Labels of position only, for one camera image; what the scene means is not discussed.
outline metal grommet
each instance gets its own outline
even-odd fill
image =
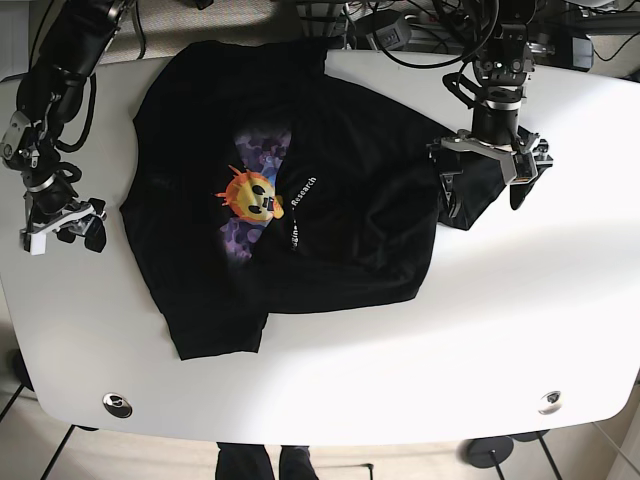
[[[562,408],[564,398],[562,392],[549,392],[540,399],[538,404],[538,412],[541,415],[551,415]]]
[[[133,413],[133,407],[122,395],[117,393],[107,393],[102,398],[104,408],[114,417],[129,418]]]

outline t-shirt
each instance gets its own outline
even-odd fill
[[[325,75],[326,45],[193,44],[134,120],[121,212],[182,359],[257,352],[269,312],[411,300],[439,217],[467,229],[504,188],[477,157],[446,218],[427,145],[451,132]]]

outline white table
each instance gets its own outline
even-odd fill
[[[0,169],[0,274],[50,415],[200,440],[392,444],[563,427],[625,404],[640,366],[640,86],[539,68],[522,124],[550,141],[556,165],[520,211],[504,194],[470,232],[440,228],[414,301],[270,315],[259,354],[181,362],[117,210],[136,164],[131,118],[166,63],[100,68],[93,131],[68,157],[84,171],[81,196],[109,205],[101,255],[53,238],[45,256],[20,251],[24,189]],[[470,126],[441,84],[445,70],[331,52],[327,72],[450,128]],[[6,121],[17,86],[0,85]],[[66,141],[83,121],[84,110]],[[555,390],[563,407],[541,415],[541,397]],[[109,415],[107,392],[125,396],[133,415]]]

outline black pants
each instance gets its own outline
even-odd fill
[[[218,443],[216,480],[274,480],[264,445]],[[307,447],[282,447],[280,480],[318,480]]]

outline cartoon character print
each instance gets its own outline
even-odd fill
[[[247,222],[268,222],[273,217],[282,218],[282,199],[276,198],[273,185],[259,173],[240,173],[229,165],[236,176],[229,182],[224,193],[216,197],[224,198],[222,206],[230,206],[241,220]]]
[[[224,199],[236,215],[220,228],[229,259],[246,261],[253,246],[274,218],[282,218],[282,198],[276,195],[276,176],[291,142],[288,130],[279,132],[252,129],[235,139],[238,154],[245,166],[241,172],[229,165],[234,177],[224,192]]]

